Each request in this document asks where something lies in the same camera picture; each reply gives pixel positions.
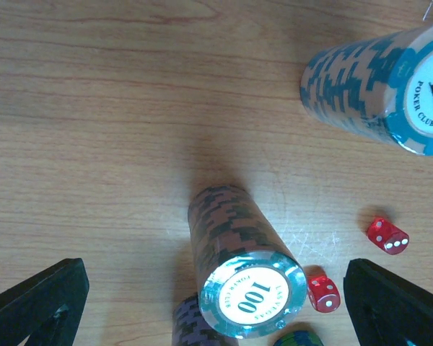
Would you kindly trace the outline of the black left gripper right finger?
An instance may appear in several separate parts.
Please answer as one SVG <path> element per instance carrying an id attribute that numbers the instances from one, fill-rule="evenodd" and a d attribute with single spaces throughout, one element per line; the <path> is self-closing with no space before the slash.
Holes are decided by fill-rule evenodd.
<path id="1" fill-rule="evenodd" d="M 374 262 L 349 262 L 344 299 L 360 345 L 433 345 L 433 294 Z"/>

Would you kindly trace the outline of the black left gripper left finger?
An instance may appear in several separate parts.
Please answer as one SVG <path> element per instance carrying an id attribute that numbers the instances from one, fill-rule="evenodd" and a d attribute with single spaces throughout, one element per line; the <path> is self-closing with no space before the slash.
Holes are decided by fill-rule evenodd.
<path id="1" fill-rule="evenodd" d="M 63 259 L 0 293 L 0 345 L 72 345 L 89 280 L 82 259 Z"/>

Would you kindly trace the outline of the red die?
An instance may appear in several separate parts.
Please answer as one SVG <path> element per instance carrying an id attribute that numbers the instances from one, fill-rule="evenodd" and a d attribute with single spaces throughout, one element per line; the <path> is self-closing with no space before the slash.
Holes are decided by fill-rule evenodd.
<path id="1" fill-rule="evenodd" d="M 341 304 L 338 288 L 327 275 L 308 278 L 307 294 L 313 308 L 320 313 L 333 312 Z"/>
<path id="2" fill-rule="evenodd" d="M 376 217 L 369 225 L 367 238 L 390 255 L 403 252 L 409 244 L 409 235 L 385 218 Z"/>

